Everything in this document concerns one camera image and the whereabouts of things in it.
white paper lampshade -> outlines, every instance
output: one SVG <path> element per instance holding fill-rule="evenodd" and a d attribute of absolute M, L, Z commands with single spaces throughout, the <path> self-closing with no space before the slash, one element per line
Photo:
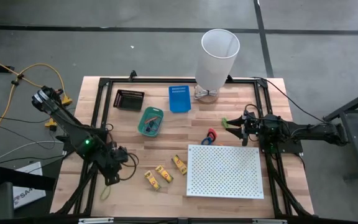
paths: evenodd
<path fill-rule="evenodd" d="M 227 30 L 213 29 L 204 34 L 201 46 L 197 84 L 204 90 L 218 90 L 224 85 L 240 50 L 239 39 Z"/>

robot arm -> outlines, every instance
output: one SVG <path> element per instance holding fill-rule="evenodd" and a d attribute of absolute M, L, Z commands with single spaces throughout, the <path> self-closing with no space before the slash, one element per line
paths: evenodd
<path fill-rule="evenodd" d="M 240 118 L 228 121 L 227 124 L 240 127 L 226 128 L 226 131 L 242 139 L 243 146 L 248 144 L 250 134 L 257 135 L 260 146 L 266 149 L 272 144 L 297 142 L 299 140 L 320 140 L 338 146 L 347 143 L 345 132 L 340 124 L 296 124 L 272 114 L 263 118 L 256 118 L 255 113 L 247 110 L 244 110 Z"/>
<path fill-rule="evenodd" d="M 83 160 L 96 164 L 106 185 L 118 183 L 121 164 L 128 161 L 127 149 L 121 146 L 117 148 L 113 141 L 107 145 L 106 130 L 81 124 L 63 107 L 60 100 L 62 93 L 44 86 L 32 97 L 32 104 L 39 111 L 49 114 L 69 135 L 71 145 Z"/>

wooden tabletop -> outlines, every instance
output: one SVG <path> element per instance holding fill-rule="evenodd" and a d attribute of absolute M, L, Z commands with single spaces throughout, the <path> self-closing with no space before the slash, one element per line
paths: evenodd
<path fill-rule="evenodd" d="M 84 77 L 76 106 L 75 116 L 83 124 L 90 124 L 100 77 Z M 271 78 L 285 92 L 284 81 L 281 78 Z M 218 134 L 217 142 L 225 146 L 241 146 L 241 141 L 224 130 L 221 118 L 235 119 L 240 117 L 244 106 L 255 103 L 254 87 L 249 84 L 225 84 L 220 89 L 217 102 L 203 105 L 193 99 L 194 83 L 189 83 L 191 91 L 191 110 L 188 113 L 172 113 L 169 110 L 168 83 L 115 83 L 112 89 L 111 104 L 107 123 L 114 125 L 111 131 L 113 138 L 120 146 L 127 147 L 139 157 L 139 166 L 133 178 L 121 181 L 111 186 L 110 196 L 102 201 L 100 194 L 105 188 L 104 178 L 98 175 L 94 193 L 93 216 L 109 217 L 209 217 L 209 218 L 269 218 L 273 217 L 272 199 L 270 196 L 269 180 L 266 162 L 260 155 L 264 199 L 238 198 L 206 198 L 186 196 L 186 176 L 181 175 L 171 158 L 177 154 L 187 163 L 187 148 L 189 144 L 199 144 L 208 132 L 214 128 Z M 287 121 L 292 120 L 288 100 L 278 90 L 269 84 L 269 93 L 273 113 Z M 112 106 L 118 89 L 144 91 L 145 98 L 141 112 L 118 110 Z M 104 97 L 99 110 L 100 124 L 103 111 Z M 164 112 L 163 123 L 156 138 L 141 135 L 137 125 L 143 111 L 153 106 Z M 257 146 L 249 141 L 249 146 Z M 299 158 L 291 154 L 283 154 L 283 165 L 287 184 L 304 208 L 313 213 L 310 193 L 305 171 Z M 168 184 L 154 172 L 158 165 L 163 165 L 174 177 Z M 72 154 L 65 159 L 60 170 L 51 212 L 57 211 L 69 199 L 80 179 L 82 159 Z M 119 172 L 121 178 L 132 173 L 132 167 L 123 167 Z M 152 170 L 162 188 L 155 191 L 144 177 L 147 170 Z M 277 186 L 280 208 L 284 210 L 282 194 Z M 88 189 L 84 192 L 86 200 Z"/>

teal container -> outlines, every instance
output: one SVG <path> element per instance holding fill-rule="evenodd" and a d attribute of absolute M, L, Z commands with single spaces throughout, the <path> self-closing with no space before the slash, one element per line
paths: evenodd
<path fill-rule="evenodd" d="M 156 137 L 160 131 L 163 117 L 162 110 L 149 106 L 144 111 L 137 130 L 148 137 Z"/>

gray floor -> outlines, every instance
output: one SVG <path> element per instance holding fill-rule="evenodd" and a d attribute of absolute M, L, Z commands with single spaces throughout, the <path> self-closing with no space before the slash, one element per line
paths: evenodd
<path fill-rule="evenodd" d="M 266 29 L 358 30 L 358 0 L 260 0 L 260 5 Z M 0 24 L 257 28 L 251 0 L 0 0 Z M 128 75 L 135 69 L 142 76 L 192 76 L 201 36 L 0 31 L 0 61 L 16 70 L 37 62 L 53 65 L 76 101 L 85 75 Z M 241 51 L 231 75 L 266 77 L 259 35 L 237 36 Z M 358 35 L 267 35 L 267 42 L 275 77 L 285 79 L 288 95 L 310 113 L 322 117 L 358 95 Z M 55 74 L 46 68 L 35 68 L 27 76 L 39 84 L 60 86 Z M 13 78 L 0 74 L 0 114 Z M 20 85 L 7 117 L 45 119 L 47 116 L 30 102 L 36 90 L 26 83 Z M 294 121 L 316 123 L 294 106 L 291 110 Z M 1 125 L 33 140 L 51 139 L 41 124 L 3 121 Z M 27 142 L 0 129 L 0 154 Z M 315 213 L 358 221 L 358 181 L 347 184 L 342 180 L 344 174 L 358 171 L 351 149 L 310 141 L 303 142 L 303 147 Z M 50 151 L 34 146 L 5 159 L 54 156 L 60 150 L 61 146 Z M 27 162 L 6 165 L 20 167 Z M 57 172 L 58 167 L 48 175 Z"/>

